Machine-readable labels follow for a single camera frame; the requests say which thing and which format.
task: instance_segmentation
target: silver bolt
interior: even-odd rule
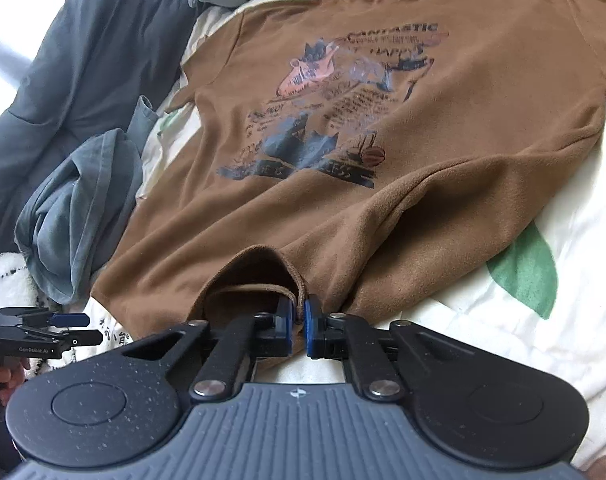
[[[216,379],[199,381],[194,384],[194,393],[201,397],[214,397],[225,391],[225,383]]]
[[[401,387],[394,381],[382,379],[369,385],[369,391],[377,397],[391,397],[401,391]]]

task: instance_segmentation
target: brown sweatshirt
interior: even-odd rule
[[[136,337],[225,322],[260,301],[208,304],[204,287],[260,244],[278,251],[243,253],[217,283],[300,295],[302,276],[326,311],[376,322],[505,248],[596,143],[606,4],[279,2],[222,27],[184,70],[173,106],[194,100],[202,129],[93,296]]]

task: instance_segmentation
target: human hand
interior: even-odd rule
[[[25,370],[30,369],[30,360],[21,358],[12,367],[0,366],[0,383],[6,383],[0,390],[0,401],[3,406],[7,405],[10,397],[21,384],[25,382]]]

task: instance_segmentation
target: pink cartoon character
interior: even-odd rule
[[[310,85],[331,76],[334,72],[334,54],[338,49],[333,41],[325,43],[318,40],[314,46],[305,43],[305,54],[302,58],[290,60],[292,71],[278,86],[276,95],[291,97],[300,94]]]

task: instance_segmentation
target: gray ribbed surface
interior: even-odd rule
[[[131,465],[73,472],[29,463],[13,480],[579,480],[568,465],[500,474],[426,444],[400,408],[349,384],[252,384],[195,408],[165,447]]]

